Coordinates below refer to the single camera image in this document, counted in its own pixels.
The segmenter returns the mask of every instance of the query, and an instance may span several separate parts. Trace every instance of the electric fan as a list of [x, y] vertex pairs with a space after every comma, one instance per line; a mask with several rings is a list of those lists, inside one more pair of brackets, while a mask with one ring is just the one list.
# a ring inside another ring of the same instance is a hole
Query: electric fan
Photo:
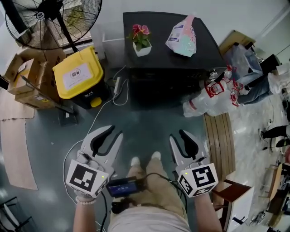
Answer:
[[49, 50], [71, 45], [94, 25], [102, 0], [1, 0], [12, 37], [30, 48]]

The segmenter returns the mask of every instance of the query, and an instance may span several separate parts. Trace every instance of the gray floor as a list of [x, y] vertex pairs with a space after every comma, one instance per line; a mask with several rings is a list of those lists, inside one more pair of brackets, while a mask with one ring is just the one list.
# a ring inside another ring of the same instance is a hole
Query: gray floor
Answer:
[[[0, 199], [18, 197], [22, 208], [22, 216], [32, 216], [28, 231], [38, 232], [70, 232], [73, 229], [75, 205], [66, 195], [63, 185], [63, 159], [71, 146], [84, 138], [99, 108], [86, 111], [78, 108], [79, 124], [77, 126], [61, 127], [58, 124], [56, 109], [37, 111], [34, 119], [26, 121], [27, 145], [33, 174], [38, 191], [26, 190], [11, 186], [4, 169], [3, 154], [0, 149]], [[115, 125], [115, 133], [122, 130], [124, 140], [121, 150], [114, 163], [119, 178], [125, 177], [129, 169], [129, 161], [139, 156], [145, 166], [152, 153], [156, 150], [162, 154], [162, 163], [169, 177], [175, 165], [172, 162], [169, 135], [178, 135], [179, 129], [190, 131], [205, 143], [203, 118], [185, 118], [182, 107], [167, 110], [133, 111], [130, 102], [125, 106], [107, 104], [100, 113], [94, 127], [97, 129], [106, 125]], [[68, 168], [70, 159], [76, 157], [77, 145], [70, 153], [66, 162]], [[105, 190], [108, 206], [111, 197]], [[99, 197], [96, 207], [97, 221], [102, 222], [104, 216], [103, 199]], [[196, 231], [193, 200], [188, 201], [188, 218], [192, 231]]]

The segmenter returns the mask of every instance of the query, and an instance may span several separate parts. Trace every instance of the khaki pants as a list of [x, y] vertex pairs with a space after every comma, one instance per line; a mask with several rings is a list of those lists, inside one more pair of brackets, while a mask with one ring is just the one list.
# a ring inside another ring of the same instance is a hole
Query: khaki pants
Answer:
[[[158, 173], [168, 178], [168, 175], [163, 170], [162, 163], [158, 158], [150, 160], [146, 168], [146, 173], [143, 171], [140, 165], [133, 165], [127, 177], [136, 176], [138, 179], [141, 179], [145, 177], [146, 174], [150, 173]], [[160, 176], [153, 174], [147, 177], [147, 186], [147, 190], [132, 194], [130, 195], [130, 198], [137, 204], [156, 205], [157, 207], [174, 212], [187, 220], [187, 214], [183, 202], [178, 196], [175, 187], [171, 183], [165, 179], [162, 179]], [[111, 213], [111, 222], [115, 216], [116, 214]]]

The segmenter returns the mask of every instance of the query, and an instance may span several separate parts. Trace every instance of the floor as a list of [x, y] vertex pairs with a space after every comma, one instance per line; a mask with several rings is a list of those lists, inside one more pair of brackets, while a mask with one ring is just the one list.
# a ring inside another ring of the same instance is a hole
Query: floor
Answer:
[[[281, 113], [279, 96], [271, 96], [271, 102], [275, 106], [274, 122], [271, 127], [285, 125], [286, 120]], [[230, 113], [237, 170], [229, 176], [229, 179], [255, 186], [251, 216], [267, 205], [267, 200], [258, 198], [262, 194], [260, 190], [262, 184], [267, 185], [267, 181], [271, 178], [271, 175], [266, 173], [265, 167], [274, 164], [279, 157], [279, 153], [271, 154], [269, 150], [261, 150], [264, 145], [257, 133], [258, 128], [266, 127], [269, 119], [273, 118], [272, 104], [267, 99], [253, 106], [240, 107]], [[78, 108], [77, 110], [79, 112], [77, 126], [61, 127], [58, 124], [56, 109], [37, 111], [34, 119], [27, 120], [27, 146], [38, 191], [16, 188], [9, 184], [0, 149], [0, 202], [13, 196], [18, 197], [21, 216], [33, 217], [28, 231], [72, 231], [75, 205], [67, 196], [63, 185], [63, 159], [71, 146], [84, 138], [99, 109], [86, 111]], [[125, 106], [107, 104], [96, 120], [93, 130], [106, 125], [115, 125], [115, 133], [123, 131], [124, 140], [114, 162], [118, 177], [125, 177], [132, 157], [139, 156], [145, 166], [152, 153], [158, 150], [162, 154], [164, 169], [169, 177], [173, 178], [172, 171], [175, 165], [169, 148], [169, 135], [171, 133], [178, 135], [178, 130], [184, 129], [206, 145], [203, 117], [185, 118], [182, 114], [181, 106], [163, 110], [135, 111], [131, 108], [130, 102]], [[77, 145], [70, 153], [65, 165], [66, 169], [70, 159], [76, 157], [79, 148], [80, 145]], [[109, 206], [111, 197], [106, 191], [105, 194]], [[98, 222], [101, 222], [104, 216], [103, 204], [102, 198], [99, 198], [95, 204]], [[188, 202], [188, 209], [190, 227], [192, 231], [196, 231], [192, 198]], [[253, 229], [243, 225], [238, 230], [246, 232]]]

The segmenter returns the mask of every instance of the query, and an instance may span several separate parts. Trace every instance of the chair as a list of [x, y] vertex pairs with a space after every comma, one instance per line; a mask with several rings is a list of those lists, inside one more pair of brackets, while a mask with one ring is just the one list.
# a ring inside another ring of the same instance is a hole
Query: chair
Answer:
[[268, 193], [267, 196], [259, 196], [260, 198], [269, 198], [270, 201], [275, 197], [278, 187], [280, 185], [280, 179], [281, 179], [281, 173], [282, 173], [282, 164], [279, 164], [279, 166], [272, 165], [273, 168], [266, 168], [268, 170], [273, 170], [273, 177], [272, 182], [270, 186], [270, 190], [266, 193]]
[[10, 200], [0, 204], [0, 210], [1, 212], [3, 213], [2, 215], [5, 216], [5, 218], [7, 219], [6, 222], [4, 220], [4, 218], [0, 218], [0, 224], [1, 226], [3, 227], [3, 229], [5, 229], [5, 231], [7, 232], [11, 232], [11, 231], [14, 231], [14, 232], [17, 232], [17, 231], [20, 231], [21, 228], [27, 224], [29, 222], [29, 220], [32, 218], [32, 217], [29, 217], [27, 218], [25, 221], [23, 222], [19, 222], [16, 217], [14, 216], [14, 214], [11, 212], [11, 210], [9, 209], [9, 207], [11, 206], [15, 206], [16, 204], [13, 203], [13, 204], [7, 204], [13, 200], [17, 199], [17, 197], [14, 197], [14, 198], [11, 198]]
[[254, 187], [249, 187], [227, 179], [224, 182], [230, 184], [230, 186], [219, 192], [213, 189], [212, 192], [224, 199], [224, 203], [221, 206], [224, 209], [220, 222], [225, 232], [231, 232], [247, 220], [254, 194]]

